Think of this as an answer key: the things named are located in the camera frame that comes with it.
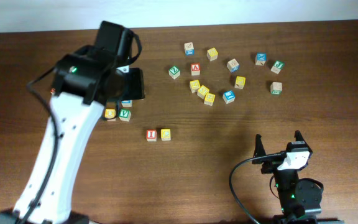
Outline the red I block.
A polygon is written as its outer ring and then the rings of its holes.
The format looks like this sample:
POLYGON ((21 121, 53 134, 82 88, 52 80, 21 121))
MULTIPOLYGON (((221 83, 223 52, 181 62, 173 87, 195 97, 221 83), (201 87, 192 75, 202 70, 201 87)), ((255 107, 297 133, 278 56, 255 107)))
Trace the red I block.
POLYGON ((146 140, 148 142, 155 142, 157 140, 157 130, 156 129, 146 130, 146 140))

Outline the yellow C block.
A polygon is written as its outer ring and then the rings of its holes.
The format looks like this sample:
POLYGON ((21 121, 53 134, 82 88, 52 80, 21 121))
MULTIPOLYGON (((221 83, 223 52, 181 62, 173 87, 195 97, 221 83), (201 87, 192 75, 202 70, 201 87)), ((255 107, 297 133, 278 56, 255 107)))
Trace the yellow C block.
POLYGON ((171 140, 171 130, 170 129, 161 129, 161 140, 170 141, 171 140))

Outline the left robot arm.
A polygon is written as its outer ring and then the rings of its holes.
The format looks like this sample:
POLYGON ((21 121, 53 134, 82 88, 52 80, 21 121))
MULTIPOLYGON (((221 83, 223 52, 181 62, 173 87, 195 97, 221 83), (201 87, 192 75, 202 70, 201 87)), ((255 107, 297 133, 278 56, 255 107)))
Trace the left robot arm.
POLYGON ((42 102, 49 118, 40 151, 19 200, 0 211, 0 223, 90 222, 71 209, 73 187, 106 104, 145 96, 142 70, 133 67, 133 45, 140 45, 137 34, 104 21, 94 44, 65 55, 50 69, 53 94, 42 102))

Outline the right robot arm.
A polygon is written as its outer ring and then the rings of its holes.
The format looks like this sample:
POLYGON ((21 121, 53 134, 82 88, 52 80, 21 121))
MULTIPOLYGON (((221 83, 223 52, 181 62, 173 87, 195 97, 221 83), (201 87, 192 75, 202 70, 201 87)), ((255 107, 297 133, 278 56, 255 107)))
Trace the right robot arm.
POLYGON ((295 131, 294 138, 284 151, 267 154, 262 137, 257 134, 252 163, 262 166, 262 174, 273 175, 282 209, 281 215, 273 217, 274 223, 317 223, 324 185, 314 179, 299 178, 299 171, 307 167, 313 151, 299 131, 295 131))

